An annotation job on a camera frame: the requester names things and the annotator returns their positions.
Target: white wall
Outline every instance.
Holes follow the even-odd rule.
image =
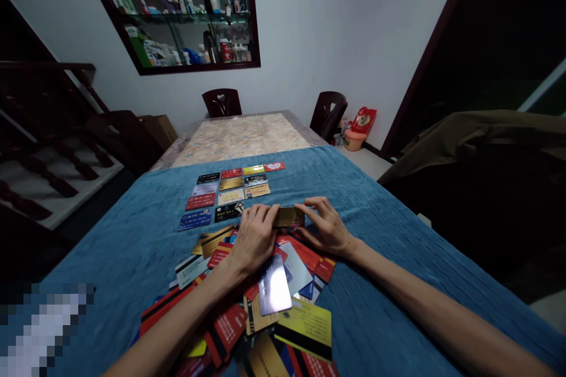
[[[290,109],[307,125],[318,93],[352,117],[379,109],[380,148],[446,0],[256,0],[262,67],[138,75],[100,0],[11,0],[57,60],[91,62],[111,110],[167,114],[178,133],[206,115],[200,95],[236,88],[244,113]]]

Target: dark wooden chair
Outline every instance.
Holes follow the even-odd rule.
[[[202,95],[211,118],[236,116],[242,114],[238,90],[233,88],[218,88],[207,91]]]
[[[344,94],[337,91],[323,91],[314,107],[311,129],[327,143],[332,144],[338,123],[347,107],[348,102]]]
[[[85,128],[136,177],[149,171],[164,153],[132,111],[95,115]]]

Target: blue tablecloth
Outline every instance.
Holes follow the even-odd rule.
[[[426,227],[409,209],[334,147],[316,147],[157,171],[140,177],[44,280],[93,283],[94,304],[81,317],[53,375],[104,372],[126,351],[142,311],[167,292],[174,267],[198,236],[237,220],[178,233],[197,177],[284,161],[268,174],[271,194],[254,203],[290,206],[327,196],[353,235],[479,314],[557,371],[566,369],[566,338],[474,262]],[[332,312],[333,356],[341,376],[461,375],[367,276],[339,263],[317,304]],[[228,374],[235,375],[232,364]]]

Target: forearm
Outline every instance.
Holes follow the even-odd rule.
[[[458,302],[356,240],[349,260],[376,279],[468,371],[552,376],[550,368]]]
[[[166,374],[208,311],[241,281],[243,275],[226,258],[116,361],[105,376]]]

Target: cardboard box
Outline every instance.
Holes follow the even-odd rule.
[[[163,150],[167,150],[177,140],[177,133],[173,129],[171,122],[169,122],[167,115],[155,117],[146,115],[138,117],[138,119]]]

